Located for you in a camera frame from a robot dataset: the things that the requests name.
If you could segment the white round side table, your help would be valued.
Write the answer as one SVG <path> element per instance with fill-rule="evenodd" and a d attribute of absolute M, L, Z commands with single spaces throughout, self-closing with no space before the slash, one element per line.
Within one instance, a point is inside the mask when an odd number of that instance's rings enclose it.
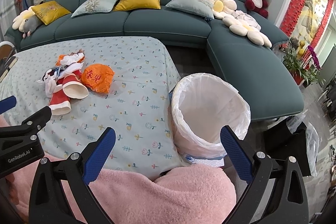
<path fill-rule="evenodd" d="M 10 69 L 17 62 L 17 49 L 12 42 L 3 41 L 1 42 L 1 71 L 0 71 L 0 81 L 2 82 L 4 78 L 9 73 Z"/>

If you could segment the red white paper cup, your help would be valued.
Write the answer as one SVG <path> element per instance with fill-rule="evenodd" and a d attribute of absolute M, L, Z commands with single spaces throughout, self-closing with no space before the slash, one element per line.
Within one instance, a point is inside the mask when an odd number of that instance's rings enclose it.
<path fill-rule="evenodd" d="M 71 111 L 70 98 L 63 91 L 63 81 L 64 78 L 59 79 L 52 90 L 49 107 L 54 116 L 65 115 Z"/>
<path fill-rule="evenodd" d="M 63 91 L 69 98 L 82 100 L 89 95 L 87 87 L 82 84 L 80 78 L 80 70 L 76 70 L 64 77 L 62 82 Z"/>

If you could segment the white flower pillow lower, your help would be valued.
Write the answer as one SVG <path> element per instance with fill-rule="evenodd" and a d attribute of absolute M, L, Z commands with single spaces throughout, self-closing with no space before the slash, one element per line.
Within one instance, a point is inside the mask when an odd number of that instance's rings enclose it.
<path fill-rule="evenodd" d="M 267 48 L 272 47 L 268 36 L 261 32 L 261 26 L 249 14 L 236 10 L 222 19 L 229 30 L 238 36 L 247 37 L 252 43 Z"/>

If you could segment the grey mouse plush toy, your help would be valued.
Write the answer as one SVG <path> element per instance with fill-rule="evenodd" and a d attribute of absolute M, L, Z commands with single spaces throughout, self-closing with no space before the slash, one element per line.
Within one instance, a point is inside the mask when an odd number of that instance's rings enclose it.
<path fill-rule="evenodd" d="M 42 24 L 43 22 L 36 15 L 26 19 L 23 25 L 23 38 L 29 37 Z"/>

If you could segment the left yellow cushion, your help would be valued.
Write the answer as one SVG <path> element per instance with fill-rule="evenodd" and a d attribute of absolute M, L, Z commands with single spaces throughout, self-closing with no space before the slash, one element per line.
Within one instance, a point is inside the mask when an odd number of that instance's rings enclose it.
<path fill-rule="evenodd" d="M 71 13 L 56 1 L 48 1 L 40 5 L 33 6 L 32 11 L 46 26 L 54 22 L 56 19 Z"/>

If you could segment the white lined trash bin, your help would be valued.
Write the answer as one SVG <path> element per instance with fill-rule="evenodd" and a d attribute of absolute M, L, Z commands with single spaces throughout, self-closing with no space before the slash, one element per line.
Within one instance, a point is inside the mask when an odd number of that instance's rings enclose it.
<path fill-rule="evenodd" d="M 243 140 L 251 122 L 250 106 L 239 91 L 209 73 L 194 73 L 177 83 L 171 115 L 174 144 L 187 164 L 222 164 L 227 153 L 221 144 L 221 129 L 230 126 Z"/>

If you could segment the left pale blue cushion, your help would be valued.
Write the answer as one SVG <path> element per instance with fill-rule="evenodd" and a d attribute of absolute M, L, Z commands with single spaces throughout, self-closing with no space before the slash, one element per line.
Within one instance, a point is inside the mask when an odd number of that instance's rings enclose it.
<path fill-rule="evenodd" d="M 119 0 L 86 0 L 72 14 L 72 18 L 84 14 L 108 13 Z"/>

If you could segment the potted flowers plant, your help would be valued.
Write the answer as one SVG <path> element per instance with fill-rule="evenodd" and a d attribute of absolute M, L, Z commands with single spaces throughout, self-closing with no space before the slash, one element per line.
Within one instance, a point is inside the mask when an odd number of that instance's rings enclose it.
<path fill-rule="evenodd" d="M 291 37 L 281 51 L 284 53 L 282 63 L 298 86 L 307 87 L 315 82 L 323 84 L 325 80 L 318 78 L 321 70 L 319 59 L 306 40 L 299 41 L 298 38 Z"/>

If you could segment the light blue floral tablecloth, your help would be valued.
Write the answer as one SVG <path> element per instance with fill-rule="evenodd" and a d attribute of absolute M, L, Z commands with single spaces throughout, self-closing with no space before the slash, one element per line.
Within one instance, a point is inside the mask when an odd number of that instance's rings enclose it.
<path fill-rule="evenodd" d="M 1 98 L 17 99 L 15 108 L 4 115 L 7 122 L 20 124 L 49 104 L 39 80 L 60 55 L 78 50 L 84 52 L 85 65 L 107 65 L 114 71 L 110 91 L 91 91 L 87 98 L 72 101 L 68 114 L 53 116 L 38 134 L 43 149 L 67 158 L 111 127 L 116 144 L 106 168 L 137 172 L 154 180 L 181 166 L 173 143 L 169 98 L 180 77 L 166 47 L 154 38 L 70 40 L 19 52 L 1 82 Z"/>

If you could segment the white flower pillow upper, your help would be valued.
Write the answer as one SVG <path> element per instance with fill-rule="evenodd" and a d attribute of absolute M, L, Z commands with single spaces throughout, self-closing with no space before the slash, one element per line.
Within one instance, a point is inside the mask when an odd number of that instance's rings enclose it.
<path fill-rule="evenodd" d="M 217 19 L 231 16 L 237 10 L 237 3 L 234 0 L 207 0 L 212 4 L 213 15 Z"/>

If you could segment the white flower pillow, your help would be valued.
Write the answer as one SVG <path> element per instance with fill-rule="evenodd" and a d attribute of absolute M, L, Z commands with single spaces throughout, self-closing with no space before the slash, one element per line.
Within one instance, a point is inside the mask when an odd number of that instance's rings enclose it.
<path fill-rule="evenodd" d="M 231 16 L 237 10 L 237 3 L 234 0 L 207 0 L 212 4 L 213 15 L 217 19 Z"/>
<path fill-rule="evenodd" d="M 247 37 L 252 43 L 267 48 L 272 47 L 268 36 L 261 32 L 261 26 L 249 14 L 236 10 L 222 19 L 229 30 L 238 36 Z"/>

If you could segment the pale blue cushion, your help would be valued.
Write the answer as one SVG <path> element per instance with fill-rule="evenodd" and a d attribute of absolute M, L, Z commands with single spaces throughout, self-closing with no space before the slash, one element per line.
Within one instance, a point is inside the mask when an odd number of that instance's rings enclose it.
<path fill-rule="evenodd" d="M 166 7 L 201 16 L 207 20 L 214 19 L 213 4 L 208 0 L 171 0 Z"/>
<path fill-rule="evenodd" d="M 108 13 L 119 0 L 86 0 L 72 14 L 72 18 L 84 14 Z"/>

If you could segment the teal sectional sofa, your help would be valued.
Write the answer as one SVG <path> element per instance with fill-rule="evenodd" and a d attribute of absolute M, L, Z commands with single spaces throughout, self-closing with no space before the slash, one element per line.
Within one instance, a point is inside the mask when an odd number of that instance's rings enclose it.
<path fill-rule="evenodd" d="M 56 1 L 74 12 L 86 0 Z M 150 36 L 168 46 L 196 47 L 207 52 L 216 74 L 233 85 L 250 105 L 253 121 L 300 113 L 304 101 L 298 85 L 272 49 L 233 34 L 221 20 L 161 8 L 66 15 L 39 27 L 29 38 L 9 28 L 6 36 L 18 50 L 72 39 L 103 36 Z M 244 10 L 245 0 L 234 0 Z"/>

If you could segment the right pale blue cushion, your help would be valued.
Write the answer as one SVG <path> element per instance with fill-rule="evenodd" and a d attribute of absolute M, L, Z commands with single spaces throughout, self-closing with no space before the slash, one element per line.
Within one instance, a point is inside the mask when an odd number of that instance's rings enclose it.
<path fill-rule="evenodd" d="M 214 19 L 213 4 L 208 0 L 171 0 L 166 7 L 201 16 L 207 20 Z"/>

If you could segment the orange plastic bag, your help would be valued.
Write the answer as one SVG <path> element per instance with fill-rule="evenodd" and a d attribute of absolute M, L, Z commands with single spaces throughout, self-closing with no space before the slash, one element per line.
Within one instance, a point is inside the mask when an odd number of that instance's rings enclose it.
<path fill-rule="evenodd" d="M 96 93 L 107 94 L 110 92 L 114 71 L 108 65 L 92 64 L 84 69 L 81 82 Z"/>

